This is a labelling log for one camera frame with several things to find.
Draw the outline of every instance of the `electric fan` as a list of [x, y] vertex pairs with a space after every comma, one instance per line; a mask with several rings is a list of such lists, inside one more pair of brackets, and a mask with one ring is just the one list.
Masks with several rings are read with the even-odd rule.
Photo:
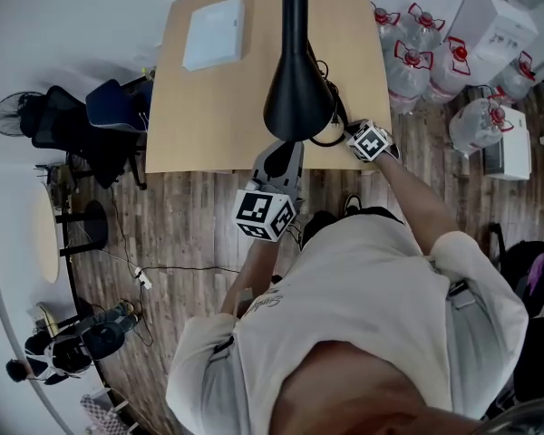
[[20, 122], [24, 117], [35, 117], [42, 108], [42, 95], [39, 92], [19, 92], [0, 101], [0, 133], [8, 137], [24, 135]]

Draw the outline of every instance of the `white box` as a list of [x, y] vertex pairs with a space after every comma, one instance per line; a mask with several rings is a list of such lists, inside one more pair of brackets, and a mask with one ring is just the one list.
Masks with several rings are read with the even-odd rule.
[[238, 190], [232, 216], [246, 236], [276, 242], [296, 216], [296, 211], [288, 195]]
[[241, 60], [245, 11], [242, 0], [226, 0], [194, 11], [183, 67], [197, 71]]
[[538, 36], [527, 11], [505, 0], [463, 0], [449, 35], [468, 50], [471, 85], [487, 83]]
[[502, 106], [506, 112], [506, 126], [512, 130], [503, 133], [502, 139], [483, 150], [484, 174], [502, 180], [528, 180], [532, 172], [532, 155], [526, 115]]

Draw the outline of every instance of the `water bottle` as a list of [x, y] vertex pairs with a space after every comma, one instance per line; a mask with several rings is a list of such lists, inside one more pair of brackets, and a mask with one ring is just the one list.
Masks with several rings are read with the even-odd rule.
[[398, 40], [384, 57], [389, 102], [399, 114], [411, 112], [429, 84], [433, 53], [419, 53]]
[[443, 104], [453, 100], [468, 84], [471, 74], [468, 51], [463, 40], [449, 37], [434, 55], [432, 75], [423, 99], [429, 103]]
[[400, 18], [399, 13], [387, 14], [383, 8], [374, 9], [374, 20], [377, 23], [379, 40], [381, 41], [381, 50], [383, 53], [391, 50], [395, 42], [401, 38], [401, 33], [397, 27]]
[[491, 81], [491, 87], [503, 92], [504, 103], [512, 105], [528, 95], [535, 82], [532, 57], [522, 52], [518, 60], [511, 62]]
[[417, 4], [412, 4], [399, 22], [399, 29], [404, 33], [403, 40], [418, 52], [434, 50], [442, 43], [440, 33], [445, 21], [433, 19]]
[[492, 97], [479, 98], [467, 104], [450, 121], [453, 147], [466, 158], [472, 153], [498, 143], [501, 134], [511, 131], [505, 125], [506, 112]]

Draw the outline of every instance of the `lamp shade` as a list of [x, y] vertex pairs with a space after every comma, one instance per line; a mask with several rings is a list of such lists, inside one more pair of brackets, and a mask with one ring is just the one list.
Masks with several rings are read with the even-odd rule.
[[308, 0], [282, 0], [282, 55], [264, 106], [268, 130], [284, 141], [308, 140], [333, 117], [335, 100], [308, 44]]

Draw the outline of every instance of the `wooden floor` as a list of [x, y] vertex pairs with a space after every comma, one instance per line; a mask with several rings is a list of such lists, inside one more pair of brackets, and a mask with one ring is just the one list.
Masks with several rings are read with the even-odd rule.
[[[402, 145], [404, 163], [444, 197], [460, 228], [476, 238], [482, 248], [490, 248], [491, 254], [496, 253], [495, 244], [490, 246], [487, 237], [486, 226], [491, 221], [502, 224], [507, 246], [522, 239], [544, 240], [544, 147], [538, 144], [539, 136], [544, 135], [544, 86], [518, 105], [527, 115], [531, 135], [533, 172], [528, 182], [484, 178], [480, 156], [472, 157], [469, 166], [464, 166], [451, 149], [447, 123], [467, 100], [468, 95], [463, 94], [443, 108], [420, 103], [413, 116], [394, 117], [393, 133]], [[238, 235], [229, 216], [236, 190], [247, 178], [246, 172], [157, 174], [147, 177], [147, 191], [139, 191], [131, 175], [123, 176], [114, 193], [131, 262], [143, 267], [221, 266], [239, 270], [249, 242]], [[352, 192], [361, 194], [365, 206], [384, 206], [402, 217], [378, 173], [360, 176], [354, 171], [309, 171], [303, 178], [306, 204], [299, 220], [306, 222], [319, 209], [340, 212], [345, 197]], [[109, 190], [85, 180], [73, 198], [74, 210], [93, 198], [101, 201], [110, 222], [107, 249], [125, 258], [111, 196]], [[77, 227], [72, 232], [75, 242], [83, 240]], [[295, 242], [285, 237], [278, 273], [286, 272], [297, 253]], [[131, 278], [128, 265], [104, 253], [74, 256], [73, 271], [79, 295], [90, 302], [110, 307], [122, 298], [133, 302], [139, 298], [140, 288]], [[147, 347], [130, 334], [118, 353], [101, 362], [102, 371], [107, 382], [124, 393], [158, 433], [181, 433], [164, 401], [178, 339], [187, 318], [217, 311], [235, 274], [181, 269], [146, 272], [153, 288], [144, 291], [142, 302], [153, 345]], [[148, 342], [150, 337], [142, 324], [138, 330]], [[132, 416], [149, 428], [137, 414]]]

